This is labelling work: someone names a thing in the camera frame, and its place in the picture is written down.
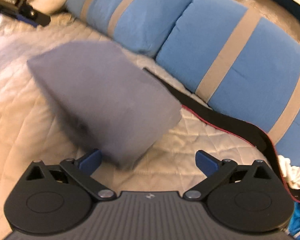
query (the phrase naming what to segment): beige quilted blanket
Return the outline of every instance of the beige quilted blanket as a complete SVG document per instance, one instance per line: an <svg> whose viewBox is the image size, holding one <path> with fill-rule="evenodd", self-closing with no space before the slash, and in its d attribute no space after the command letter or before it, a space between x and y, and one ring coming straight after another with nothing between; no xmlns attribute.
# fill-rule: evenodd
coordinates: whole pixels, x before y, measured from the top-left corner
<svg viewBox="0 0 300 240"><path fill-rule="evenodd" d="M300 24L284 9L270 0L249 3L300 42ZM11 231L3 213L4 201L28 164L33 159L56 164L82 155L60 130L26 66L32 55L76 39L106 38L67 14L54 17L49 27L38 30L7 19L0 23L0 240ZM136 65L148 66L187 93L153 60L125 53ZM232 158L239 164L263 158L246 142L203 124L189 112L182 110L182 116L180 123L149 149L134 170L120 171L103 163L93 177L117 192L183 193L205 178L194 163L199 149L219 159Z"/></svg>

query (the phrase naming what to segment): white fabric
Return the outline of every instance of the white fabric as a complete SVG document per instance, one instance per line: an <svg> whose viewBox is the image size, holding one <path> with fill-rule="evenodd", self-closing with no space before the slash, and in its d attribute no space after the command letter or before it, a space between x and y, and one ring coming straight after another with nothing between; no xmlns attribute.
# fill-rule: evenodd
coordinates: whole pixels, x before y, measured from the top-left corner
<svg viewBox="0 0 300 240"><path fill-rule="evenodd" d="M300 189L300 167L291 166L290 159L282 155L279 155L278 159L286 182L288 182L291 188Z"/></svg>

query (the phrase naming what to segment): blue pillow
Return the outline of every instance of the blue pillow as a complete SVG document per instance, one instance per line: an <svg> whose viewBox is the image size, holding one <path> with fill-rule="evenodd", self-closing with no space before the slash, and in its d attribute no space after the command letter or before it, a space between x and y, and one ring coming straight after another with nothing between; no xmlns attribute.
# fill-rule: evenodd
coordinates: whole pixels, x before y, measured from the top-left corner
<svg viewBox="0 0 300 240"><path fill-rule="evenodd" d="M66 7L82 18L86 0L67 0ZM192 0L133 0L117 21L111 36L125 48L154 57L176 20ZM110 19L122 0L92 0L86 22L103 34L109 34Z"/></svg>
<svg viewBox="0 0 300 240"><path fill-rule="evenodd" d="M203 77L246 13L247 8L233 0L194 0L176 22L157 63L200 96ZM219 64L214 69L220 72L223 67ZM261 18L211 97L201 97L215 111L268 132L279 154L290 158L292 165L300 165L300 109L287 130L278 128L278 123L289 121L279 117L299 78L300 45ZM205 79L204 84L210 82L213 79ZM209 92L209 87L203 87L203 93Z"/></svg>

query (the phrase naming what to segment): black mount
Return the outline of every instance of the black mount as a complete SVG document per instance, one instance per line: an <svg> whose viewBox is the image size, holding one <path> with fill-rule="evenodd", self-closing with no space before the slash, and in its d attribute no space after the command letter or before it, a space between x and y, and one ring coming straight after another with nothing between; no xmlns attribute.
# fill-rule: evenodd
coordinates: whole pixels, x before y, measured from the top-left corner
<svg viewBox="0 0 300 240"><path fill-rule="evenodd" d="M0 14L14 18L37 27L47 26L51 18L27 3L27 0L0 0Z"/></svg>

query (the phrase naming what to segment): black clamp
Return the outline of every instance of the black clamp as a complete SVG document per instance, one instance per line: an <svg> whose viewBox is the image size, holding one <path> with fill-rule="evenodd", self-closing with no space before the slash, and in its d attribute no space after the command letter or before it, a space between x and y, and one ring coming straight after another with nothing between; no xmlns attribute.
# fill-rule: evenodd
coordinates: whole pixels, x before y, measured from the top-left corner
<svg viewBox="0 0 300 240"><path fill-rule="evenodd" d="M35 10L27 0L0 0L0 14L29 23L34 27L47 26L51 19Z"/></svg>
<svg viewBox="0 0 300 240"><path fill-rule="evenodd" d="M293 201L264 161L238 165L203 151L195 160L208 178L182 198L178 192L117 197L90 177L101 164L98 150L59 165L33 161L6 200L13 229L6 239L292 239L282 229Z"/></svg>

